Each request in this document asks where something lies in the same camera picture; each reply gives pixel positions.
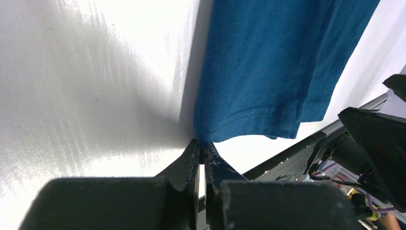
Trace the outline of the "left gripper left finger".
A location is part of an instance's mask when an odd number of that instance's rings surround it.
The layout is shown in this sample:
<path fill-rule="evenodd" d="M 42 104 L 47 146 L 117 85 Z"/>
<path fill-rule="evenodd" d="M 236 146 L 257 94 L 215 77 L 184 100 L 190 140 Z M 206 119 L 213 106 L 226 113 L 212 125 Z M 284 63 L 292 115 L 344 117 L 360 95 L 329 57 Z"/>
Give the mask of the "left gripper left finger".
<path fill-rule="evenodd" d="M 198 142 L 153 177 L 59 178 L 31 204 L 22 230 L 194 230 Z"/>

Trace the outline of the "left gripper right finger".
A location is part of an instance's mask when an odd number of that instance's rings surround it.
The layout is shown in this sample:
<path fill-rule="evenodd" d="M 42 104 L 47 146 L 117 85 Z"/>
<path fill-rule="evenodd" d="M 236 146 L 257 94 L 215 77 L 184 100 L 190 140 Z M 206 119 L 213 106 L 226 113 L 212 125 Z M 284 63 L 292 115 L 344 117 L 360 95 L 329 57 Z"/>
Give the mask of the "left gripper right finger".
<path fill-rule="evenodd" d="M 356 230 L 349 199 L 326 183 L 250 181 L 213 144 L 204 149 L 205 212 L 212 230 Z"/>

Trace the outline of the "blue printed t-shirt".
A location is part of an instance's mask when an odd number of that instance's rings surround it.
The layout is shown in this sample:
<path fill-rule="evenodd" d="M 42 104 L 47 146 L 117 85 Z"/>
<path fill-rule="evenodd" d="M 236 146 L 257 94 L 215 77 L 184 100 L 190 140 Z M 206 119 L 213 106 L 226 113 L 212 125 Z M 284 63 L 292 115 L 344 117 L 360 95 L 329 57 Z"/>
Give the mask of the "blue printed t-shirt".
<path fill-rule="evenodd" d="M 321 121 L 377 0 L 215 0 L 194 107 L 206 145 Z"/>

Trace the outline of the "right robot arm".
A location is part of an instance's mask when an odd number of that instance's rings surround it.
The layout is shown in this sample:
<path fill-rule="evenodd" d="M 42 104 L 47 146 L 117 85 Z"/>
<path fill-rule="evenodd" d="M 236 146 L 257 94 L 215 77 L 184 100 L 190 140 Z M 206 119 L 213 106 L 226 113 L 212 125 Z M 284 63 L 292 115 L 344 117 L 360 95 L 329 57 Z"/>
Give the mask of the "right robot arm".
<path fill-rule="evenodd" d="M 406 77 L 384 81 L 386 92 L 312 134 L 298 154 L 296 175 L 337 181 L 363 193 L 376 212 L 406 219 Z"/>

